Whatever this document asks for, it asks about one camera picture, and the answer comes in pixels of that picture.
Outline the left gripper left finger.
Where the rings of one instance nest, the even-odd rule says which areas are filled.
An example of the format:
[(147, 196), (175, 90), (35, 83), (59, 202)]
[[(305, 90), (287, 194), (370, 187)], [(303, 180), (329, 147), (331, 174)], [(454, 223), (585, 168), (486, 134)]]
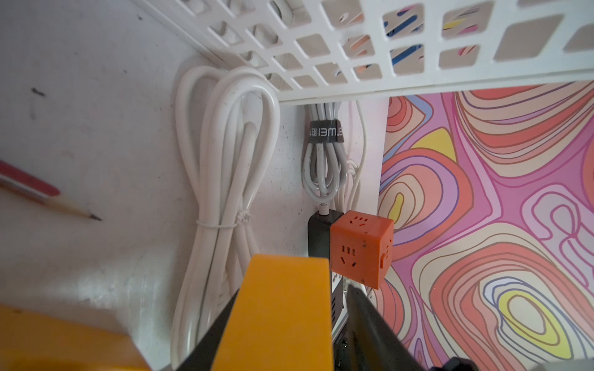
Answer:
[(236, 292), (193, 352), (176, 370), (210, 371), (239, 292)]

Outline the orange power strip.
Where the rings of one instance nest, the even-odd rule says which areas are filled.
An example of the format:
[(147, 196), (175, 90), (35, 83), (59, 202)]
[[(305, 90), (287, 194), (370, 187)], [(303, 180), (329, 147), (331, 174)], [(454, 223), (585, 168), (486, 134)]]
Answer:
[(1, 306), (2, 370), (149, 370), (129, 335)]
[(329, 262), (255, 255), (238, 291), (214, 370), (331, 370)]

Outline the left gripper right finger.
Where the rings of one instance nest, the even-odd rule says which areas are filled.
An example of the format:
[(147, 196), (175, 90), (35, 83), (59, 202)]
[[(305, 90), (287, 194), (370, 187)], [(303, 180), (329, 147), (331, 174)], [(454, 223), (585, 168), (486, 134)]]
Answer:
[(365, 293), (350, 286), (346, 334), (352, 370), (422, 370)]

